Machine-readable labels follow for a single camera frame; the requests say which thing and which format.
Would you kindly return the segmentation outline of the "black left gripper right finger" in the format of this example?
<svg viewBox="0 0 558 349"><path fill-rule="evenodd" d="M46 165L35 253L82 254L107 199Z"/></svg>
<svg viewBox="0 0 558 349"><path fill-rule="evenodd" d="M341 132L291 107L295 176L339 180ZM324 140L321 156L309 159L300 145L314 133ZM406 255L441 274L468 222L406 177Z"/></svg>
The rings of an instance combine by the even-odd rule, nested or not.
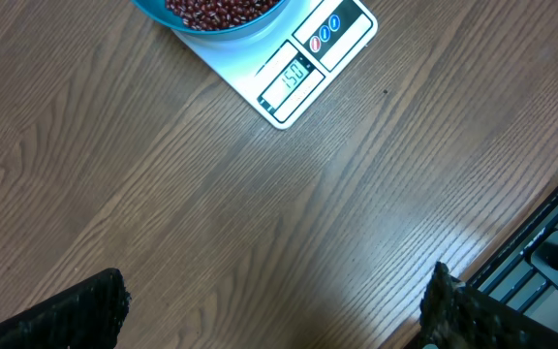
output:
<svg viewBox="0 0 558 349"><path fill-rule="evenodd" d="M493 300L435 264L419 305L418 346L558 349L558 333Z"/></svg>

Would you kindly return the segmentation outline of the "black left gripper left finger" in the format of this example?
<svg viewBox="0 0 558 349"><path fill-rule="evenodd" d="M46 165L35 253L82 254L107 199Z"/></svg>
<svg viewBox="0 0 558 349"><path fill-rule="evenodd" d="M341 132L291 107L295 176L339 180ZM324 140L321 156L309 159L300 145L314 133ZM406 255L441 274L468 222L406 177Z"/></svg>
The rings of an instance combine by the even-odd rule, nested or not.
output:
<svg viewBox="0 0 558 349"><path fill-rule="evenodd" d="M131 296L120 270L102 270L0 323L0 348L112 349Z"/></svg>

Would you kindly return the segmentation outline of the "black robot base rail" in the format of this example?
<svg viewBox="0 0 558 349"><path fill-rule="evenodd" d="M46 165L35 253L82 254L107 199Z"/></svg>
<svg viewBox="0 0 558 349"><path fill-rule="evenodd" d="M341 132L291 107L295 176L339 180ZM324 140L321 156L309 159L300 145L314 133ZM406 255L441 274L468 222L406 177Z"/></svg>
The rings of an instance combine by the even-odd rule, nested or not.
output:
<svg viewBox="0 0 558 349"><path fill-rule="evenodd" d="M558 186L467 282L488 305L558 348Z"/></svg>

